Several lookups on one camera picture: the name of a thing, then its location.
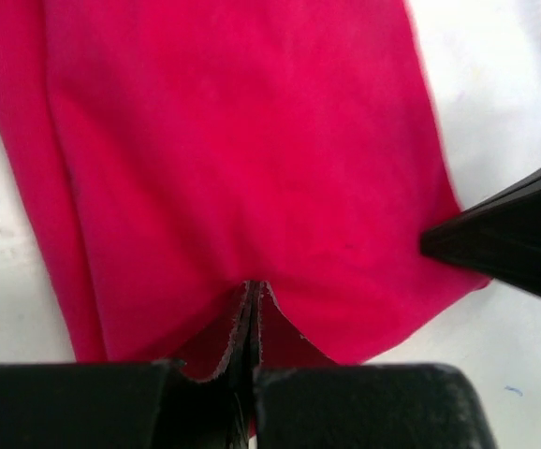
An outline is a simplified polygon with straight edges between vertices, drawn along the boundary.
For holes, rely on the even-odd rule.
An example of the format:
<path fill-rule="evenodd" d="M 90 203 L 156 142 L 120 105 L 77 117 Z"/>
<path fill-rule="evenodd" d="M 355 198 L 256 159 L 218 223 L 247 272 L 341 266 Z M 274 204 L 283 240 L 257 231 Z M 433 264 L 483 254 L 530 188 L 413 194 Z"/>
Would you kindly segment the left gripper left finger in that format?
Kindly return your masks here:
<path fill-rule="evenodd" d="M 255 286 L 173 355 L 0 365 L 0 448 L 245 448 Z"/>

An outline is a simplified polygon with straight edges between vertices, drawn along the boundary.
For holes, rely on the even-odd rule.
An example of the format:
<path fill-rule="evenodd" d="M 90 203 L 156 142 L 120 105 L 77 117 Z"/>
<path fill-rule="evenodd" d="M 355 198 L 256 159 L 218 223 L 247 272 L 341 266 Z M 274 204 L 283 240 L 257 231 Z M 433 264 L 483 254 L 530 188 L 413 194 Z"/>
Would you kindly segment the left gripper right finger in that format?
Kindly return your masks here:
<path fill-rule="evenodd" d="M 260 448 L 494 448 L 466 376 L 442 363 L 334 365 L 251 284 Z"/>

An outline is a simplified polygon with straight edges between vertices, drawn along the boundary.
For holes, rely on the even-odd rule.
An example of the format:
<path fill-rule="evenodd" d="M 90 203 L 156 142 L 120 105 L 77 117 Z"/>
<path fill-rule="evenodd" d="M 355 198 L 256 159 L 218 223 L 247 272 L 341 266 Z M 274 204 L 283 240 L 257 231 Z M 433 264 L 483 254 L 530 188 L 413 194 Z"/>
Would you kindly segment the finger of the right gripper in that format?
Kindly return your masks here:
<path fill-rule="evenodd" d="M 419 249 L 541 297 L 541 168 L 423 232 Z"/>

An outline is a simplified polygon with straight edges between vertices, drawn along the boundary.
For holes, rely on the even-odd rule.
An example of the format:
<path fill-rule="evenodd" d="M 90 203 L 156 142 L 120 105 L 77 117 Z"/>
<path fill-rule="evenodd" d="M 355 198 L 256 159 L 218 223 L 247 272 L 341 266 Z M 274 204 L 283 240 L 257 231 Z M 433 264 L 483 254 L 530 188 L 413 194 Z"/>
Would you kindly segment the red t shirt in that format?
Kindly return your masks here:
<path fill-rule="evenodd" d="M 488 284 L 404 1 L 0 1 L 0 137 L 80 367 L 358 365 Z"/>

